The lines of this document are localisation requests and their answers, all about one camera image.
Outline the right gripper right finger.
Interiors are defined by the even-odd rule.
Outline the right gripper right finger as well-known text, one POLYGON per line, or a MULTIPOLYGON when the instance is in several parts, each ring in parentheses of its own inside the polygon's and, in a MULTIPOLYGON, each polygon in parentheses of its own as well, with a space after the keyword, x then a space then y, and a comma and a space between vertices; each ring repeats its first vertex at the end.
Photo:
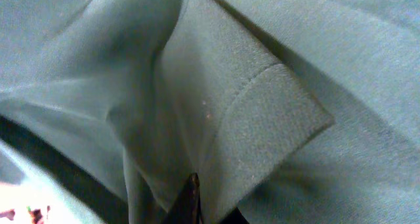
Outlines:
POLYGON ((240 210, 235 208, 220 221, 220 224, 249 224, 249 222, 244 218, 240 210))

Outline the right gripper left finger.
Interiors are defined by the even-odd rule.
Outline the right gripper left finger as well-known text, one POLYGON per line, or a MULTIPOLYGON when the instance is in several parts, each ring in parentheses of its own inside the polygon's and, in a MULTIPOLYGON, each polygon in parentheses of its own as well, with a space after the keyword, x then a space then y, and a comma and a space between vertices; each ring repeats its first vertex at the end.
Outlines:
POLYGON ((200 224, 200 213, 200 180, 192 173, 162 224, 200 224))

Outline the green t-shirt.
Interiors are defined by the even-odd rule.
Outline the green t-shirt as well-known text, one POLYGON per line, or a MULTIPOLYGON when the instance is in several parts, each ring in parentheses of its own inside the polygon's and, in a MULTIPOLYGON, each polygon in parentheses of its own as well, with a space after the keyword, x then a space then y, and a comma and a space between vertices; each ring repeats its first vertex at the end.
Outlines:
POLYGON ((419 0, 1 0, 1 153, 75 223, 418 223, 419 0))

